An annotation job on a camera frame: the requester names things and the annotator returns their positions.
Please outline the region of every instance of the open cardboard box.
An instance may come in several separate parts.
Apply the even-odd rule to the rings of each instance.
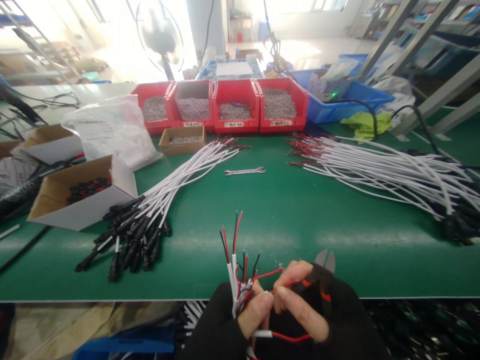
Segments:
[[[199,141],[181,142],[178,144],[171,144],[170,139],[173,138],[189,138],[189,137],[201,137]],[[186,154],[195,154],[201,148],[207,144],[207,134],[204,126],[191,126],[191,127],[176,127],[171,129],[165,129],[161,136],[160,149],[165,156],[177,156]]]
[[[0,195],[27,181],[39,165],[30,155],[14,151],[22,145],[22,140],[0,142]]]
[[[36,128],[23,145],[23,151],[48,164],[83,153],[82,141],[60,124]]]
[[[112,185],[68,205],[71,187],[98,177],[111,177]],[[137,197],[134,173],[123,160],[108,155],[45,177],[27,220],[79,231],[100,221],[111,206],[127,203]]]

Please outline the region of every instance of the green workbench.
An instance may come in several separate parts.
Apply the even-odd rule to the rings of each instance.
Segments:
[[[324,128],[336,135],[351,134],[339,124]],[[408,137],[410,142],[400,142],[386,133],[379,141],[399,150],[431,151],[415,134]],[[262,252],[260,274],[287,266],[291,260],[313,261],[318,252],[329,249],[335,253],[336,275],[362,298],[480,296],[478,241],[469,247],[447,242],[433,218],[413,206],[374,198],[334,179],[287,166],[287,161],[295,159],[287,156],[287,138],[246,137],[239,143],[251,149],[182,188],[168,213],[172,236],[164,238],[160,260],[152,271],[124,272],[118,283],[108,283],[109,251],[88,271],[76,273],[76,264],[90,252],[92,240],[107,223],[80,232],[54,228],[0,276],[0,301],[209,298],[219,283],[228,281],[219,228],[225,225],[231,244],[236,210],[243,211],[237,250],[245,249],[252,258]],[[478,165],[479,146],[473,146],[476,149],[464,151],[467,159],[454,156],[464,162],[476,160],[473,165]],[[188,158],[164,158],[138,171],[139,193]],[[225,170],[260,166],[265,173],[224,175]],[[4,224],[0,232],[18,222]],[[0,264],[42,228],[24,220],[20,223],[22,229],[0,240]],[[269,289],[274,280],[268,278],[262,285]]]

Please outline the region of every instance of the green cloth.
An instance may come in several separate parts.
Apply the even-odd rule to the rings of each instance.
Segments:
[[[383,134],[392,125],[392,115],[388,112],[377,114],[377,132]],[[340,124],[355,129],[355,137],[370,141],[374,138],[374,118],[369,112],[357,112],[355,115],[343,119]]]

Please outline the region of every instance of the wrench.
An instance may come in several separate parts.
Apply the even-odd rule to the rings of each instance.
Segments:
[[[251,174],[251,173],[264,173],[264,167],[260,166],[257,169],[251,169],[251,170],[237,170],[237,171],[230,171],[230,170],[225,170],[225,176],[230,176],[230,175],[235,175],[235,174]]]

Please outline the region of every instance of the wire cutters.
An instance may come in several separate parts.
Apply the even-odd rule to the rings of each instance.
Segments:
[[[314,284],[318,285],[324,316],[327,319],[331,319],[333,316],[332,298],[330,297],[329,287],[335,273],[335,267],[336,260],[334,253],[330,252],[329,254],[328,249],[325,249],[316,256],[311,273],[291,287],[294,292],[300,294],[310,286]]]

